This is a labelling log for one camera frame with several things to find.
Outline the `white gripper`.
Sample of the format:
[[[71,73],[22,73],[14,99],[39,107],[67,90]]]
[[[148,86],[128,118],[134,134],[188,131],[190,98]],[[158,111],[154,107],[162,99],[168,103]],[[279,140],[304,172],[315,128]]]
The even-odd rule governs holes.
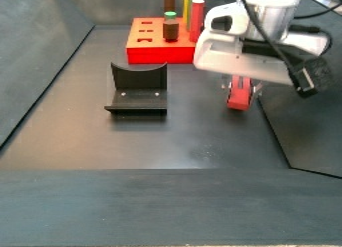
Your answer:
[[[307,26],[293,25],[295,1],[236,1],[213,7],[204,17],[196,41],[193,65],[221,75],[220,88],[230,94],[230,75],[260,80],[252,82],[251,99],[263,83],[292,86],[292,67],[320,57],[329,37]]]

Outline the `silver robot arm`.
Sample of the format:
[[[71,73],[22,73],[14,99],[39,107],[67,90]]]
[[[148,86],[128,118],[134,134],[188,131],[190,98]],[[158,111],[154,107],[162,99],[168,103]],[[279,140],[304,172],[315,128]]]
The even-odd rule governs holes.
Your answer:
[[[193,65],[222,74],[289,85],[308,97],[331,79],[323,59],[332,38],[312,26],[295,25],[300,0],[236,0],[204,17]]]

